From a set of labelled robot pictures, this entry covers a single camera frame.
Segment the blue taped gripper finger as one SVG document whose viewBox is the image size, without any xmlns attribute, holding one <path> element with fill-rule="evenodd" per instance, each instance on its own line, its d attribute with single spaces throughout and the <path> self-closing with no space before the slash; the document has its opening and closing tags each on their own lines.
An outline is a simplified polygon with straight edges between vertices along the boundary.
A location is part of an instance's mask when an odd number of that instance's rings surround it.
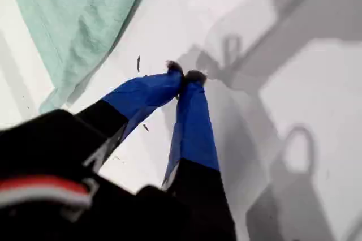
<svg viewBox="0 0 362 241">
<path fill-rule="evenodd" d="M 184 72 L 175 61 L 167 72 L 130 79 L 91 104 L 77 117 L 106 137 L 83 162 L 97 172 L 112 152 L 155 109 L 175 98 L 183 86 Z"/>
<path fill-rule="evenodd" d="M 169 162 L 163 187 L 186 208 L 181 240 L 236 240 L 219 168 L 204 84 L 189 71 L 176 107 Z"/>
</svg>

